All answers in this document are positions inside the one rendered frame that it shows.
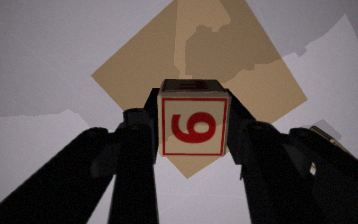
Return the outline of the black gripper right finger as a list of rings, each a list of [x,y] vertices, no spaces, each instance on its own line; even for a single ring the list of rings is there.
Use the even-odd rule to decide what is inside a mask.
[[[225,90],[227,146],[241,165],[251,224],[358,224],[358,159],[307,128],[280,133]]]

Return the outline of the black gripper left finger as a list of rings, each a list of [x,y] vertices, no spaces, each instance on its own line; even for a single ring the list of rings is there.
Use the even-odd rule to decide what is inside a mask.
[[[125,110],[115,132],[81,132],[0,202],[0,224],[87,224],[114,175],[107,224],[159,224],[159,90]]]

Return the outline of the tan square mat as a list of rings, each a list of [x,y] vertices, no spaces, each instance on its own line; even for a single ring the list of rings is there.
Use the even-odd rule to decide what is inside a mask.
[[[270,124],[308,100],[245,0],[173,0],[91,77],[123,111],[165,79],[215,79]]]

